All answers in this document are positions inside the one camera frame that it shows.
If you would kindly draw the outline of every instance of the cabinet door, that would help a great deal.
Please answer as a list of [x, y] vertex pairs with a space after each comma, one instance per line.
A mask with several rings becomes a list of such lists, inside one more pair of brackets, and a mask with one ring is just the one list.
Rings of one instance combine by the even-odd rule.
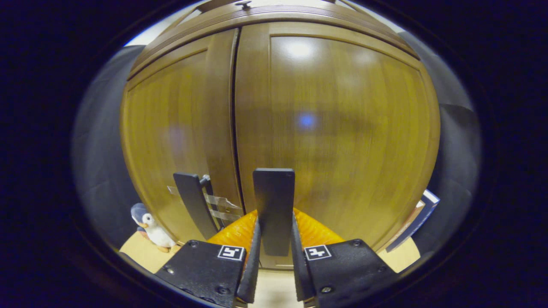
[[[357, 32], [272, 22], [242, 28], [236, 140], [244, 205], [255, 168], [295, 170], [294, 207], [380, 248], [429, 182], [439, 110], [417, 59]], [[264, 267], [291, 257], [262, 255]]]
[[121, 133], [127, 168], [143, 203], [179, 242], [204, 238], [173, 173], [208, 174], [217, 196], [241, 206], [230, 123], [237, 35], [228, 30], [180, 47], [125, 89]]

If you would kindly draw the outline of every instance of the wooden floor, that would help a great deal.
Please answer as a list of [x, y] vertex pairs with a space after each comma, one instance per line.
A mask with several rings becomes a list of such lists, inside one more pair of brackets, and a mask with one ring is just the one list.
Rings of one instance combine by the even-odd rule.
[[[174, 252], [160, 252], [151, 241], [145, 239], [138, 232], [126, 241], [120, 252], [126, 253], [152, 273], [158, 271], [175, 254]], [[395, 272], [401, 272], [417, 261], [420, 254], [413, 239], [409, 238], [389, 253], [383, 250], [379, 253], [379, 257]], [[255, 291], [255, 303], [250, 304], [249, 307], [302, 308], [302, 303], [296, 300], [293, 271], [260, 269]]]

